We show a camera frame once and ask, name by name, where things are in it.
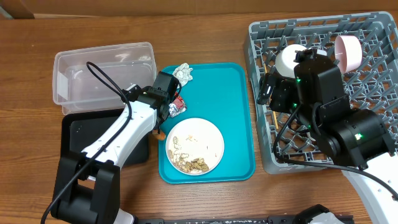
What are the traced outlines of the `wooden chopstick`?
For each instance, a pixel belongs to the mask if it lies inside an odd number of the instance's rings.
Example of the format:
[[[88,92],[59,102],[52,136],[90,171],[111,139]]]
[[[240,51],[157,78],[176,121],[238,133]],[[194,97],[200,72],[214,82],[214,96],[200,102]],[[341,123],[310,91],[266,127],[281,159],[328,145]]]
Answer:
[[[263,66],[264,66],[265,73],[267,73],[267,65],[264,63]],[[279,124],[277,121],[277,115],[276,115],[275,111],[272,111],[272,120],[273,120],[273,124],[275,126],[275,130],[277,131],[279,129]]]

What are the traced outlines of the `white tissue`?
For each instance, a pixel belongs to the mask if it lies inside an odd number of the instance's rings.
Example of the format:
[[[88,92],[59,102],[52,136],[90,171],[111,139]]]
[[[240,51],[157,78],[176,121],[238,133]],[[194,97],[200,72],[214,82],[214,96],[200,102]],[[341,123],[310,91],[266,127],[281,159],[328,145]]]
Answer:
[[[193,80],[192,71],[193,68],[189,64],[183,63],[173,71],[172,75],[179,80],[181,86],[185,86],[189,81]]]

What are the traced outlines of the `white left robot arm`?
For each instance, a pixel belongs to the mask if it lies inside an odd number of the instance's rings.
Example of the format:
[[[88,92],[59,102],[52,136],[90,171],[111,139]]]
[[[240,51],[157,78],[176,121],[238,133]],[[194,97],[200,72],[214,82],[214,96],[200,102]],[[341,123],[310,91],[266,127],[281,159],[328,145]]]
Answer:
[[[182,89],[173,75],[159,72],[151,86],[122,90],[125,109],[95,142],[80,153],[61,155],[53,199],[42,215],[68,223],[134,223],[120,207],[121,168],[139,141],[169,117]]]

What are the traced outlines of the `orange carrot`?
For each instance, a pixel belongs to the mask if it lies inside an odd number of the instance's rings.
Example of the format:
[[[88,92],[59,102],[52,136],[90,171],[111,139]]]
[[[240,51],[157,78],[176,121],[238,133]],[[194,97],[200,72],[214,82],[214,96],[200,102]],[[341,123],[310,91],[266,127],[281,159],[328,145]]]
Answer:
[[[166,139],[165,133],[161,130],[153,130],[152,135],[159,141],[164,141]]]

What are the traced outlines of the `white bowl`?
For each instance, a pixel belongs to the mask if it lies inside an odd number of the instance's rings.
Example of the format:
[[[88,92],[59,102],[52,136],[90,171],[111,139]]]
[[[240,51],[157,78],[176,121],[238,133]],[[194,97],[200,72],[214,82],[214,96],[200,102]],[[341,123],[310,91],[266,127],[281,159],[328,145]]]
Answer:
[[[315,52],[310,54],[311,57],[319,56],[321,58],[327,58],[327,53],[324,50],[306,48],[299,44],[288,45],[276,56],[275,69],[277,73],[285,79],[296,78],[294,68],[299,64],[295,61],[296,55],[298,52],[304,50],[314,50]]]

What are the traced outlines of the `red foil snack wrapper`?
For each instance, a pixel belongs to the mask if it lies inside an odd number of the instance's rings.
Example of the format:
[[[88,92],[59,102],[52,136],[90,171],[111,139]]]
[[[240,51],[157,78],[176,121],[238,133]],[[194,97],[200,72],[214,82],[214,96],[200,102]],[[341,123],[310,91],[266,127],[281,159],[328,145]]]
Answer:
[[[174,118],[179,114],[185,112],[186,109],[187,106],[183,98],[176,93],[173,102],[169,104],[169,116]]]

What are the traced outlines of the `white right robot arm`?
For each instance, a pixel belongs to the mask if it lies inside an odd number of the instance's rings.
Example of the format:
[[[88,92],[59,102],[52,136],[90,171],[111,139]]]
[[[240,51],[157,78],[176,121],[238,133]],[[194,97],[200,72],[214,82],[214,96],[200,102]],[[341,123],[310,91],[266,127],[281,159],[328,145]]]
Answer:
[[[396,142],[384,121],[369,109],[352,108],[338,66],[315,49],[296,53],[294,77],[266,73],[257,103],[289,118],[272,146],[285,163],[341,170],[357,191],[373,223],[397,223]],[[278,151],[293,120],[305,126],[331,164],[292,160]]]

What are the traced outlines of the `pink bowl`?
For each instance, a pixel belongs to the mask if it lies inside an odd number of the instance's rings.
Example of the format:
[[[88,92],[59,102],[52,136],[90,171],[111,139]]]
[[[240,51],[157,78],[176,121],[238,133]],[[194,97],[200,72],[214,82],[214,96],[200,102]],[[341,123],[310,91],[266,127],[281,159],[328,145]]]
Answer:
[[[362,61],[360,41],[353,35],[339,35],[335,39],[335,58],[341,73],[356,70]]]

